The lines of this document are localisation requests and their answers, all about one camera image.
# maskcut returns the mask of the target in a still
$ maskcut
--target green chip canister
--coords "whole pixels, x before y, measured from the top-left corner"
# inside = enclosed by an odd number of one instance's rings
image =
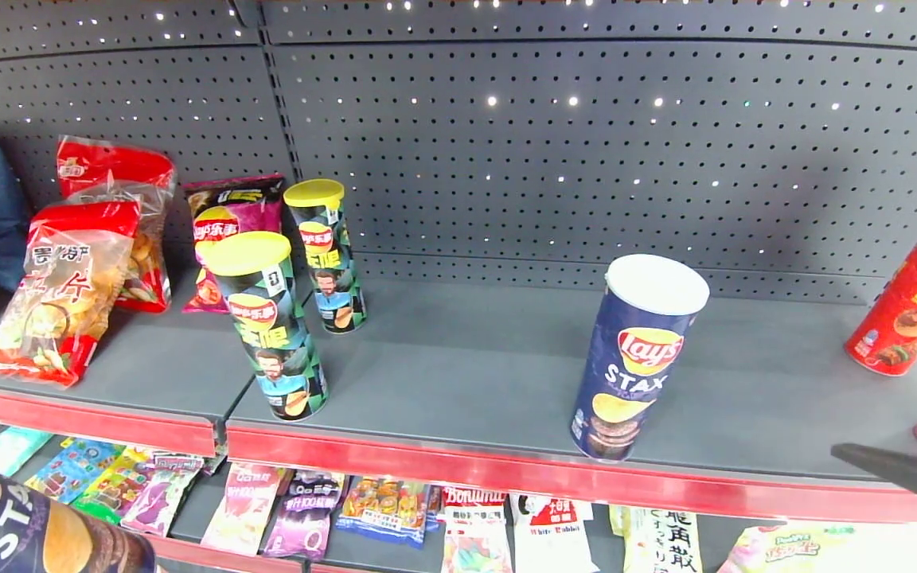
[[[350,333],[367,319],[342,213],[344,196],[345,186],[331,179],[302,181],[283,195],[306,249],[314,301],[329,333]]]
[[[295,298],[291,249],[277,232],[243,232],[197,244],[197,257],[215,276],[274,415],[302,420],[324,405],[327,382]]]

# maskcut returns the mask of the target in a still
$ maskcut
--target red shelf edge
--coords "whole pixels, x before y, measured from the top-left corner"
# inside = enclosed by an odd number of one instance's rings
[[[226,571],[265,571],[270,573],[301,573],[302,563],[288,559],[271,559],[261,555],[237,555],[222,552],[193,544],[189,541],[174,540],[171,537],[147,536],[153,545],[155,554],[164,559],[190,563],[201,567],[213,567]]]
[[[65,398],[46,399],[0,391],[2,424],[214,456],[214,426],[210,421],[179,414],[165,416],[152,417],[129,407],[94,407]]]
[[[315,467],[350,474],[393,475],[472,485],[499,492],[546,493],[572,500],[641,505],[710,515],[762,519],[903,523],[917,521],[917,496],[835,481],[774,483],[444,450],[370,440],[324,438],[226,423],[232,459]]]

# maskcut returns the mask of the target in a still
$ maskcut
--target pegboard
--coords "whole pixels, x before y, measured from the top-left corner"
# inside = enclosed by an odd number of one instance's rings
[[[259,44],[224,2],[0,0],[0,59],[218,44]]]
[[[0,61],[0,142],[37,207],[59,199],[59,134],[167,153],[179,181],[281,171],[291,160],[259,47],[59,55]],[[192,242],[176,197],[166,240]],[[174,247],[181,258],[192,249]]]
[[[917,239],[917,52],[563,42],[277,48],[357,250],[885,277]]]
[[[917,1],[265,2],[272,42],[758,40],[917,48]]]

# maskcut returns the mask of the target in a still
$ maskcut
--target white plastic lid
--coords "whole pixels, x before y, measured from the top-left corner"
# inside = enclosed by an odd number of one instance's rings
[[[658,255],[616,258],[607,268],[607,287],[627,304],[665,316],[695,314],[710,298],[702,275]]]

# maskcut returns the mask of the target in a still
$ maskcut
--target black object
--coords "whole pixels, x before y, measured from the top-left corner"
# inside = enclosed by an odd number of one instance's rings
[[[858,443],[838,443],[830,454],[878,478],[917,493],[917,456],[900,454],[879,447],[859,446]]]

